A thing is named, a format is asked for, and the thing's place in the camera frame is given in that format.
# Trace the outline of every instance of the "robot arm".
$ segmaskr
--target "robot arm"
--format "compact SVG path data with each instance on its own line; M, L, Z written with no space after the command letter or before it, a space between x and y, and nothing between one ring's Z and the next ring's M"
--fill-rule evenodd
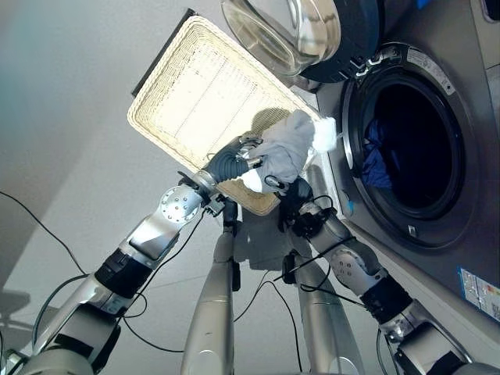
M283 215L292 230L327 259L336 278L358 295L380 330L398 344L395 359L409 375L499 373L472 364L467 351L379 264L371 248L356 240L334 209L313 202L309 185L298 179L283 197Z
M84 280L40 337L35 338L33 358L22 373L40 373L43 369L51 373L61 363L66 366L62 368L72 369L75 374L97 373L104 367L120 335L120 318L175 245L180 230L210 203L219 182L259 165L259 159L238 157L240 150L257 141L253 137L235 138L203 170L191 178L184 175L179 186L169 189L156 211L145 217Z

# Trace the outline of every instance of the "gray floor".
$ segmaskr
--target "gray floor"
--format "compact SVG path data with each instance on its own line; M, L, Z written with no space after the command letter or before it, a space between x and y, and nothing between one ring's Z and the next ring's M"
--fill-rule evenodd
M0 189L58 234L86 271L102 263L175 185L176 171L184 170L136 133L126 113L130 91L188 6L228 31L217 0L0 4ZM259 230L275 235L268 227ZM148 311L131 321L137 331L158 345L183 347L219 232L219 222L205 218L189 246L155 278ZM0 329L6 348L29 352L30 329L41 304L77 270L59 244L3 197L0 239ZM276 260L262 261L282 250L262 246L240 254L244 262L242 289L234 296L236 313L250 299L262 270L276 266ZM72 288L67 289L49 314ZM283 284L279 289L299 322L296 290ZM376 326L356 309L348 313L366 373L376 375L381 373L374 357ZM291 322L271 289L264 289L237 323L236 345L237 373L297 370ZM300 345L308 369L302 337ZM124 328L103 373L175 374L180 360L180 355L144 346Z

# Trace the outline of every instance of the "washing machine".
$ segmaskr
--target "washing machine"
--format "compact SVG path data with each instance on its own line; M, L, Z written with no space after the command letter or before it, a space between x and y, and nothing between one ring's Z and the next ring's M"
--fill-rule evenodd
M337 118L330 164L345 218L500 321L498 79L487 74L500 62L487 66L477 33L495 27L489 3L279 3L223 9L275 73L336 83L318 100Z

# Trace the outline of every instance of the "warning label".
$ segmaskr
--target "warning label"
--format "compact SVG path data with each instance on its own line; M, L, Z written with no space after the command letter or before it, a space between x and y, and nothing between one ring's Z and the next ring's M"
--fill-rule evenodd
M460 268L464 298L500 322L500 288Z

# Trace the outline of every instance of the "washing machine door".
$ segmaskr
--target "washing machine door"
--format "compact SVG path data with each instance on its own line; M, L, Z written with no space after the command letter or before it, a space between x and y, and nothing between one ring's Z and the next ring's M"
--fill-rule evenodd
M319 82L354 77L383 30L381 0L222 0L240 43L274 73Z

